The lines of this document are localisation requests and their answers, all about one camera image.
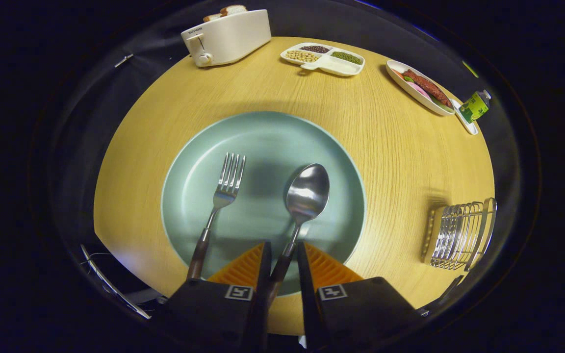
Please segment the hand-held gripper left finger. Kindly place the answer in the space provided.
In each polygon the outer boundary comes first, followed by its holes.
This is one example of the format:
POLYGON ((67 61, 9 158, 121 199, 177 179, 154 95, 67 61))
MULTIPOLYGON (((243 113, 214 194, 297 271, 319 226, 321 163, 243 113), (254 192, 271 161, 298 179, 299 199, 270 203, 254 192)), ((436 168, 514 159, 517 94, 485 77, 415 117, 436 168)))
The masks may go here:
POLYGON ((208 280, 187 279, 158 311, 158 330, 189 351, 263 351, 270 270, 264 242, 208 280))

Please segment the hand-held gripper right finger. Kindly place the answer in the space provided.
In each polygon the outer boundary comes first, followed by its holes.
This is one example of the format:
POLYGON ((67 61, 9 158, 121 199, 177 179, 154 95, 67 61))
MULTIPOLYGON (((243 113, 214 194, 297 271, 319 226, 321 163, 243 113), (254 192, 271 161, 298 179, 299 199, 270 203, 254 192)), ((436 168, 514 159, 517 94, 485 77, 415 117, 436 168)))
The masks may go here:
POLYGON ((310 351, 380 351, 422 320, 383 277, 363 278, 306 242, 297 261, 310 351))

